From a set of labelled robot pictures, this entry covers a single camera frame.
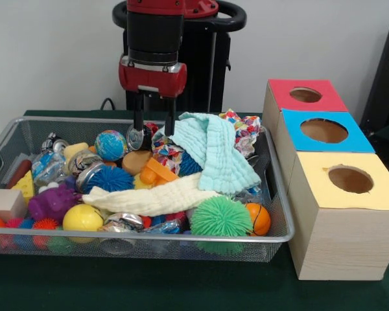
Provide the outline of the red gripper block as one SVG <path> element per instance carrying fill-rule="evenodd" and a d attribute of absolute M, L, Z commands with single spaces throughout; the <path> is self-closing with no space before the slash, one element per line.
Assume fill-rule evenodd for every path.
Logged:
<path fill-rule="evenodd" d="M 128 56 L 119 62 L 119 81 L 123 89 L 134 92 L 134 129 L 142 131 L 144 126 L 144 93 L 158 93 L 165 98 L 168 108 L 165 119 L 165 135 L 174 134 L 176 120 L 176 97 L 184 91 L 187 82 L 187 66 L 176 63 L 172 66 L 144 65 L 135 63 Z"/>

